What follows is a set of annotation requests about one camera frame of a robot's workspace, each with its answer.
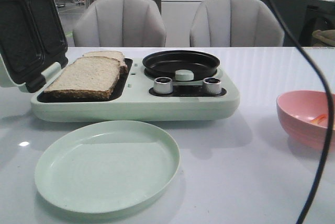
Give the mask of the bread slice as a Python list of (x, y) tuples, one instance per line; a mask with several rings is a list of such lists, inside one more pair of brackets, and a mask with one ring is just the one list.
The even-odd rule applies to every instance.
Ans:
[(120, 76), (120, 61), (81, 57), (67, 66), (44, 93), (55, 98), (106, 100)]
[(119, 51), (91, 51), (84, 53), (83, 57), (108, 57), (116, 59), (120, 62), (120, 74), (128, 73), (128, 66), (125, 61), (125, 56)]

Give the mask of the orange shrimp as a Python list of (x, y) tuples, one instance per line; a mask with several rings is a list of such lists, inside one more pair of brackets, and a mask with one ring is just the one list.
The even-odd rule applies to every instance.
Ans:
[(321, 127), (327, 127), (328, 126), (328, 115), (327, 114), (321, 114), (314, 119), (309, 121), (311, 124), (314, 124), (316, 126)]

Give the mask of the left grey upholstered chair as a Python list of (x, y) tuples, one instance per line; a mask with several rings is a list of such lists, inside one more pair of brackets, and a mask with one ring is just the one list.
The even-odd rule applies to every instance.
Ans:
[(73, 28), (76, 47), (165, 47), (165, 25), (153, 0), (96, 0)]

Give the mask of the grey upholstered chair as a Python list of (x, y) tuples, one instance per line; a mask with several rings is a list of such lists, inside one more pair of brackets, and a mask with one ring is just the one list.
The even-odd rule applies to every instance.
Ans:
[(281, 47), (284, 30), (260, 0), (206, 0), (196, 10), (192, 47)]
[(73, 28), (76, 47), (165, 47), (165, 25), (153, 0), (96, 0)]

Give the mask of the black washing machine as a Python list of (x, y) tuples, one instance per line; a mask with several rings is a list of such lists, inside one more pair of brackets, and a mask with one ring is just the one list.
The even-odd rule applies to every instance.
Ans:
[(315, 30), (334, 29), (334, 0), (311, 0), (307, 5), (299, 43), (313, 46), (317, 40), (312, 36)]

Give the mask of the black round frying pan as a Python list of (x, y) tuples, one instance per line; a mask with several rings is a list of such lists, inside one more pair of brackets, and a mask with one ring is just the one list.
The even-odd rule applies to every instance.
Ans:
[(220, 60), (209, 54), (192, 50), (168, 50), (150, 54), (142, 60), (145, 73), (150, 77), (175, 77), (177, 70), (189, 70), (194, 80), (212, 77)]

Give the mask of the right grey upholstered chair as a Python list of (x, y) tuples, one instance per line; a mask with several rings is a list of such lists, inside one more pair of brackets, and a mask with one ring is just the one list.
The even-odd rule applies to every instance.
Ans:
[(281, 47), (284, 30), (260, 0), (206, 0), (196, 10), (192, 47)]

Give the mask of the breakfast maker hinged lid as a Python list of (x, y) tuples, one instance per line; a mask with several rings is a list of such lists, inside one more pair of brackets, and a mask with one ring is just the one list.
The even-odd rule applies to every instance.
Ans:
[(54, 0), (1, 0), (1, 86), (34, 93), (61, 70), (68, 43)]

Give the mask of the right silver control knob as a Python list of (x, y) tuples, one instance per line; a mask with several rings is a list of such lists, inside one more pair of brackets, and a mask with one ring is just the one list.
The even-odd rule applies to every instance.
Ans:
[(222, 91), (221, 80), (215, 77), (203, 79), (202, 90), (207, 95), (219, 95)]

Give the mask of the left silver control knob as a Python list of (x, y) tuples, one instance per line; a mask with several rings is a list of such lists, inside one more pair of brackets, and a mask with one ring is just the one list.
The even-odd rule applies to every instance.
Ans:
[(173, 83), (170, 77), (157, 77), (154, 79), (153, 91), (156, 94), (167, 95), (173, 92)]

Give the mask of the pink plastic bowl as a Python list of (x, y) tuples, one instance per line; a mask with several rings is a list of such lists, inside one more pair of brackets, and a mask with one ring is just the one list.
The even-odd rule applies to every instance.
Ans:
[(298, 90), (281, 94), (276, 100), (277, 116), (282, 128), (294, 140), (322, 150), (327, 127), (316, 126), (309, 121), (328, 113), (325, 92)]

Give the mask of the silver control knob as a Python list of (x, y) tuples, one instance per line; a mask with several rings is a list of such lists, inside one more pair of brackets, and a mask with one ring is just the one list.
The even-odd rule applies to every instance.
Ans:
[(153, 91), (156, 94), (167, 95), (173, 92), (173, 83), (170, 77), (157, 77), (154, 79)]
[(222, 91), (221, 80), (215, 77), (203, 79), (202, 90), (207, 95), (219, 95)]

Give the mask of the mint green round plate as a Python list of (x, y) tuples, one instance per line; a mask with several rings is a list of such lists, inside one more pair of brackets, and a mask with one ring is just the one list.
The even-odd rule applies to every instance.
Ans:
[(159, 198), (180, 164), (176, 141), (139, 121), (106, 121), (49, 146), (35, 185), (50, 204), (75, 214), (125, 214)]

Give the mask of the mint green breakfast maker base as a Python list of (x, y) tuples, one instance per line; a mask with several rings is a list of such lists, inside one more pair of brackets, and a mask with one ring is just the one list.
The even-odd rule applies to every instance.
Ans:
[(142, 60), (125, 62), (128, 73), (120, 76), (110, 100), (60, 102), (47, 98), (40, 90), (31, 98), (33, 113), (53, 122), (216, 120), (230, 117), (239, 106), (239, 91), (222, 68), (214, 76), (221, 80), (221, 96), (203, 94), (201, 81), (175, 84), (186, 91), (196, 88), (192, 96), (155, 96), (149, 92), (154, 80), (145, 75)]

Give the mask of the white refrigerator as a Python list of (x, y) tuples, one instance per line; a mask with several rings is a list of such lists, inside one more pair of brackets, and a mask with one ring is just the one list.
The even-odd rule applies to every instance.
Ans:
[(161, 0), (167, 47), (189, 47), (189, 35), (195, 12), (205, 0)]

